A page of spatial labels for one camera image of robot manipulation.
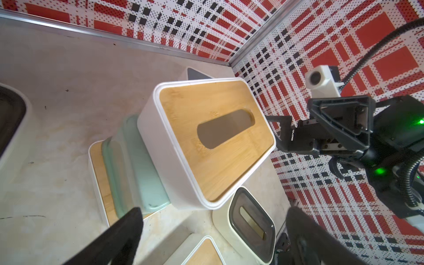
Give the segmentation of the large white box bamboo lid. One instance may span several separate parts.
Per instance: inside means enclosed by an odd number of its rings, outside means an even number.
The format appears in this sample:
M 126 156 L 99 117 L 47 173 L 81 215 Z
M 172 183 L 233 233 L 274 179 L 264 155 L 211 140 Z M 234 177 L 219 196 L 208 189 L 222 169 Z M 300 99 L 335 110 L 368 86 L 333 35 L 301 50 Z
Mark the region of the large white box bamboo lid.
M 107 175 L 107 167 L 102 153 L 103 143 L 105 141 L 109 143 L 110 139 L 111 138 L 107 138 L 105 140 L 96 141 L 88 149 L 88 166 L 91 170 L 91 179 L 99 205 L 100 217 L 107 228 L 111 227 L 119 220 L 115 210 Z

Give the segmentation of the mint green tissue box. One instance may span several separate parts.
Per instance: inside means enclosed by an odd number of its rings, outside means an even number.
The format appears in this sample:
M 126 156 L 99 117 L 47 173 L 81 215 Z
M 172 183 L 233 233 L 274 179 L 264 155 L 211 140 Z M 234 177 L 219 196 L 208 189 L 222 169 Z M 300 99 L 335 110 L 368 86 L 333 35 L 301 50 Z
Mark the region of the mint green tissue box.
M 138 116 L 130 115 L 117 133 L 102 143 L 112 200 L 117 217 L 132 208 L 144 216 L 171 204 L 137 126 Z

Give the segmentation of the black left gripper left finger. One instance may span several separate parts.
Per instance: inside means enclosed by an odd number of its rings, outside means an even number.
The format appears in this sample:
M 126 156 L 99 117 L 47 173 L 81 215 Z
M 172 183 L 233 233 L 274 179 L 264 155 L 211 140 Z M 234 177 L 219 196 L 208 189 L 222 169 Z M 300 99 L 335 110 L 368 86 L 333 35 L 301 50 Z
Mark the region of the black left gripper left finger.
M 141 209 L 134 207 L 65 263 L 67 265 L 132 265 L 143 226 Z

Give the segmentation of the white tissue box grey lid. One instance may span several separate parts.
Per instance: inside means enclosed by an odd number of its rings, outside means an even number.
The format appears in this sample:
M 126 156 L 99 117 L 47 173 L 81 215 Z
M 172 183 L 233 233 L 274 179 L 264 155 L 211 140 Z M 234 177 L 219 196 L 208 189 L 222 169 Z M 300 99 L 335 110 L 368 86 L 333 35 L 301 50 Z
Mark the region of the white tissue box grey lid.
M 214 77 L 209 76 L 205 73 L 202 73 L 199 70 L 196 70 L 192 67 L 186 67 L 180 77 L 178 78 L 178 81 L 194 81 L 194 80 L 204 80 L 204 79 L 213 79 Z

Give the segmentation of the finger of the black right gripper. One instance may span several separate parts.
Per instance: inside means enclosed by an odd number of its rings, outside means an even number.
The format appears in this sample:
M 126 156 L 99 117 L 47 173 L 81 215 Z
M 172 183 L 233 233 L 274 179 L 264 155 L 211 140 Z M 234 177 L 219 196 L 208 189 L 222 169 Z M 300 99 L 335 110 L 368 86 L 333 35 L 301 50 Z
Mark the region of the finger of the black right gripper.
M 293 142 L 292 142 L 292 132 L 291 123 L 293 118 L 291 116 L 274 116 L 267 115 L 266 119 L 270 123 L 278 123 L 280 126 L 279 134 L 275 134 L 276 147 L 278 150 L 283 152 L 295 152 Z

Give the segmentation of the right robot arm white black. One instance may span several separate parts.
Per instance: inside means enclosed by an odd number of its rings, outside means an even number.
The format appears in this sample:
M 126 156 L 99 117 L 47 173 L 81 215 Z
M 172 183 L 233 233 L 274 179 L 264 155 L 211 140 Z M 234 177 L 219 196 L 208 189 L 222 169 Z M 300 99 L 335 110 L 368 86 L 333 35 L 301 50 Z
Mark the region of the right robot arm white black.
M 398 218 L 424 228 L 424 105 L 406 95 L 376 102 L 370 96 L 342 97 L 350 80 L 386 44 L 422 27 L 408 22 L 385 36 L 346 75 L 320 65 L 305 76 L 311 91 L 310 117 L 292 125 L 290 116 L 267 116 L 280 125 L 276 147 L 286 153 L 330 156 L 329 169 L 343 178 L 339 165 L 364 169 L 378 199 Z

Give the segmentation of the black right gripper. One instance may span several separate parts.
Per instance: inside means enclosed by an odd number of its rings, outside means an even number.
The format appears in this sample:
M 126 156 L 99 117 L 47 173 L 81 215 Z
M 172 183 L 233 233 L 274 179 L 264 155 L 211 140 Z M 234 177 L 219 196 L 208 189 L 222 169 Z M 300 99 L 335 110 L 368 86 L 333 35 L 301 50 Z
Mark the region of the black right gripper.
M 424 104 L 412 96 L 316 98 L 308 109 L 310 118 L 292 128 L 294 153 L 331 156 L 329 168 L 338 178 L 339 164 L 386 177 L 424 148 Z

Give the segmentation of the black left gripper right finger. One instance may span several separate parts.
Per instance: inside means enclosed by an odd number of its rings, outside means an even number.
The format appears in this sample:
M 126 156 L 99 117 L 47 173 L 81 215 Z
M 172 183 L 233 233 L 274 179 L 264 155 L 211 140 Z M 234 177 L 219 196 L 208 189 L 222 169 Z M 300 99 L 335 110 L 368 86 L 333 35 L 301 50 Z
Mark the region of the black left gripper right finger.
M 300 208 L 287 211 L 286 225 L 295 265 L 364 265 Z

